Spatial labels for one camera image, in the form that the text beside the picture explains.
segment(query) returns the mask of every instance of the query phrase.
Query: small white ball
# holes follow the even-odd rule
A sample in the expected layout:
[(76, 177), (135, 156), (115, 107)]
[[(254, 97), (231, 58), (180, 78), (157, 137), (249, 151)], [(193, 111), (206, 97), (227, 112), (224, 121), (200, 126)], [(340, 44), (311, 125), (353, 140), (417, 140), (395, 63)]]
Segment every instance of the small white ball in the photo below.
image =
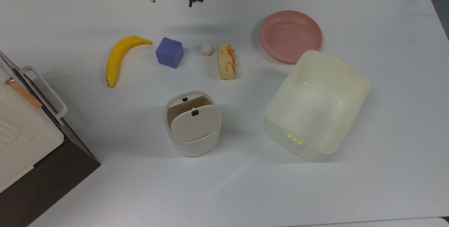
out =
[(201, 53), (206, 56), (211, 56), (214, 53), (214, 48), (210, 43), (204, 43), (201, 45)]

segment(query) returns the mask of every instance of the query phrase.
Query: toy bread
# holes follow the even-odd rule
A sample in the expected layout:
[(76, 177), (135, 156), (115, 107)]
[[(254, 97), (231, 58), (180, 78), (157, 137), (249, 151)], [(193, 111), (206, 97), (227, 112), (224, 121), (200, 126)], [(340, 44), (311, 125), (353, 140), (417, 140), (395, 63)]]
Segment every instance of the toy bread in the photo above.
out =
[(230, 80), (235, 77), (235, 54), (230, 43), (221, 43), (217, 45), (218, 68), (220, 78)]

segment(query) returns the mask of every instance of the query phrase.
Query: white plastic container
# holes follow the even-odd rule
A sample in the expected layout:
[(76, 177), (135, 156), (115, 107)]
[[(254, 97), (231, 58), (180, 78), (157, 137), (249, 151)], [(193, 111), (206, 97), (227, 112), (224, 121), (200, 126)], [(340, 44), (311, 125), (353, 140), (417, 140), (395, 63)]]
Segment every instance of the white plastic container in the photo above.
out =
[(340, 146), (368, 91), (368, 79), (344, 62), (307, 51), (268, 105), (265, 134), (319, 161)]
[(192, 91), (171, 99), (164, 108), (167, 133), (180, 153), (195, 157), (217, 145), (221, 111), (202, 91)]

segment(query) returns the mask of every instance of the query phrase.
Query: banana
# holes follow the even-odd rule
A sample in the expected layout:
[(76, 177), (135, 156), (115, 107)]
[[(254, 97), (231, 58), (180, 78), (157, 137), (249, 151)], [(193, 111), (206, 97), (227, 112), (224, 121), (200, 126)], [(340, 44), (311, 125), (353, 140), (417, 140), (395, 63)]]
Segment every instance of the banana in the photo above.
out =
[(106, 82), (109, 87), (113, 88), (115, 82), (117, 82), (120, 61), (122, 61), (125, 53), (129, 49), (143, 44), (152, 45), (153, 42), (151, 42), (151, 40), (146, 40), (139, 36), (133, 35), (123, 38), (114, 45), (114, 48), (112, 48), (111, 53), (109, 54), (108, 64), (106, 65)]

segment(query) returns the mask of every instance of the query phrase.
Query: purple sponge block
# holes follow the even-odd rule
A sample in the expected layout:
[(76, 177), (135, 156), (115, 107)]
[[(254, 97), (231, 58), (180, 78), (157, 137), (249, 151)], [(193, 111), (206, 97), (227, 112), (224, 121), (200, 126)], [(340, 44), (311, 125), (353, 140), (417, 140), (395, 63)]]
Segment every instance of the purple sponge block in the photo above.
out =
[(156, 49), (156, 57), (162, 65), (177, 68), (181, 61), (184, 51), (182, 43), (170, 38), (164, 37)]

